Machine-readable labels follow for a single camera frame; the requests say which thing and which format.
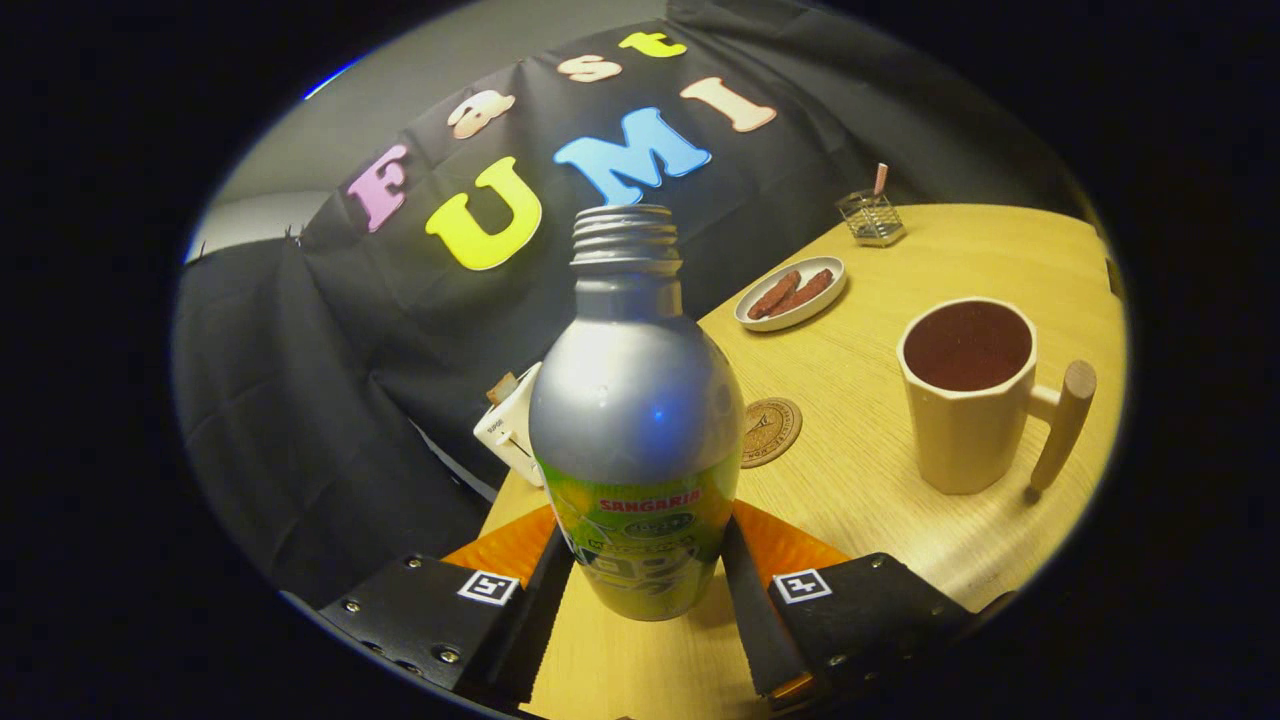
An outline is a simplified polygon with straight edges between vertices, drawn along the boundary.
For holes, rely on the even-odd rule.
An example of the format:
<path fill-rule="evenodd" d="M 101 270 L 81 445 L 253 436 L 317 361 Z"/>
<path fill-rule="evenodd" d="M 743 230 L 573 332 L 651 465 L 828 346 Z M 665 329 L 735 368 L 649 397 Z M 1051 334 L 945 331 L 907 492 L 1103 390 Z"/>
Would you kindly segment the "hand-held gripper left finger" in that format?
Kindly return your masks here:
<path fill-rule="evenodd" d="M 440 691 L 520 706 L 532 698 L 572 566 L 544 505 L 443 559 L 407 553 L 317 614 Z"/>

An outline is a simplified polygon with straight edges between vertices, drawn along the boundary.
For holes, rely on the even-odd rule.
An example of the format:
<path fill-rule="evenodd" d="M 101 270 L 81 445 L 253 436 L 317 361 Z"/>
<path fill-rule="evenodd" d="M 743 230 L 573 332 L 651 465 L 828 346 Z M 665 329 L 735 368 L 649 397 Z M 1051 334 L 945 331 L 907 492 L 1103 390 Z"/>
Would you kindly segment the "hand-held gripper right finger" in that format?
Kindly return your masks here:
<path fill-rule="evenodd" d="M 741 500 L 722 560 L 751 683 L 771 706 L 859 694 L 979 623 L 893 556 L 854 559 Z"/>

